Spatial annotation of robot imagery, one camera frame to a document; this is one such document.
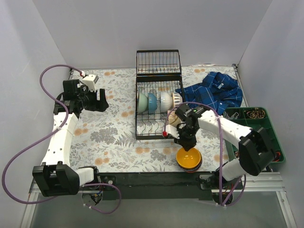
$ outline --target blue plaid shirt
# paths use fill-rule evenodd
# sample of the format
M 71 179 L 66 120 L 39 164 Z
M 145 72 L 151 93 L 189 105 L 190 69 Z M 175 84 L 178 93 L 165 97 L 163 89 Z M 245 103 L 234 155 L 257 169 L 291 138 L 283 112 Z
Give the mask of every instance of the blue plaid shirt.
M 184 88 L 186 101 L 199 102 L 214 108 L 222 115 L 228 107 L 240 107 L 243 92 L 238 81 L 227 74 L 210 72 L 202 81 Z

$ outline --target floral table surface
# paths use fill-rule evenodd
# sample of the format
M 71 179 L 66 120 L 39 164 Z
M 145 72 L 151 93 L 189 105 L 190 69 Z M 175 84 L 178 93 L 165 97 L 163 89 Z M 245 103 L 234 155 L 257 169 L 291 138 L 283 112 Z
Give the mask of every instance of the floral table surface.
M 184 87 L 201 82 L 210 71 L 236 79 L 232 67 L 182 67 Z M 85 72 L 99 76 L 97 87 L 106 90 L 109 108 L 81 113 L 71 145 L 71 167 L 96 165 L 100 172 L 182 171 L 175 160 L 180 146 L 173 140 L 135 139 L 135 68 Z M 79 78 L 79 73 L 73 72 L 72 78 Z M 203 159 L 199 171 L 214 171 L 219 167 L 219 138 L 202 129 L 196 136 Z M 223 161 L 228 161 L 225 143 Z

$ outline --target black wire dish rack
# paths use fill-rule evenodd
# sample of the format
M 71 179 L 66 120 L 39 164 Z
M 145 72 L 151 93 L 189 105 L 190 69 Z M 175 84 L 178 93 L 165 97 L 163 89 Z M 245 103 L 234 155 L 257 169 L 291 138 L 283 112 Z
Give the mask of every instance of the black wire dish rack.
M 139 50 L 136 56 L 136 113 L 135 137 L 138 140 L 163 139 L 162 131 L 167 113 L 161 113 L 161 92 L 182 89 L 181 61 L 178 50 Z M 157 109 L 153 113 L 137 113 L 139 93 L 156 96 Z

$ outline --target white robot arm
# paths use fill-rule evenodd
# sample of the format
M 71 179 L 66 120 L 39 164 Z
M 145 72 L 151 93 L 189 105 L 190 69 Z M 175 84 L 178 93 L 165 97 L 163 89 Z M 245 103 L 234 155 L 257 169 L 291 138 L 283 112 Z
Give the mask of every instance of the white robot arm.
M 257 176 L 276 157 L 266 129 L 262 127 L 252 129 L 227 120 L 223 116 L 216 117 L 212 110 L 203 106 L 191 109 L 182 104 L 175 113 L 184 123 L 177 128 L 167 125 L 166 133 L 172 135 L 174 141 L 187 151 L 196 145 L 195 134 L 199 128 L 219 135 L 220 118 L 223 138 L 239 150 L 239 159 L 223 165 L 223 183 L 247 173 Z M 217 175 L 218 171 L 214 173 L 214 177 L 218 179 Z
M 65 125 L 51 137 L 47 153 L 40 166 L 33 168 L 33 177 L 44 196 L 77 194 L 85 183 L 98 182 L 95 166 L 70 168 L 70 147 L 73 132 L 83 109 L 104 112 L 109 106 L 105 90 L 96 90 L 98 76 L 87 75 L 79 79 L 63 82 L 63 102 L 69 114 Z M 54 127 L 57 129 L 66 117 L 65 110 L 58 104 L 54 108 Z

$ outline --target white enclosure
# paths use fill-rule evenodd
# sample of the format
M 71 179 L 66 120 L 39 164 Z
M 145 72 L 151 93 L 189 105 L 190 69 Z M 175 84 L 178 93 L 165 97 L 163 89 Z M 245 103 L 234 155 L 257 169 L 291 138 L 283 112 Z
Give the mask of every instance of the white enclosure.
M 34 0 L 68 64 L 134 67 L 139 49 L 182 65 L 238 63 L 271 0 Z
M 251 106 L 265 107 L 286 155 L 280 169 L 298 227 L 304 227 L 304 2 L 273 0 L 239 64 Z
M 280 172 L 298 227 L 304 227 L 302 0 L 2 0 L 0 171 L 52 130 L 53 101 L 39 86 L 52 64 L 134 67 L 136 50 L 179 49 L 182 65 L 239 64 L 250 106 L 265 107 L 286 156 Z M 45 77 L 62 91 L 67 69 Z M 49 140 L 11 165 L 8 188 L 26 200 L 32 167 Z M 0 188 L 0 227 L 19 227 L 25 205 Z
M 2 173 L 11 157 L 52 130 L 54 103 L 40 88 L 39 75 L 65 61 L 30 0 L 0 1 L 0 28 Z M 67 76 L 68 69 L 54 69 L 46 74 L 46 88 L 60 93 Z M 40 165 L 48 142 L 27 151 L 8 169 L 7 186 L 18 198 L 27 199 L 33 166 Z M 19 227 L 25 205 L 9 198 L 2 186 L 0 205 L 0 227 Z

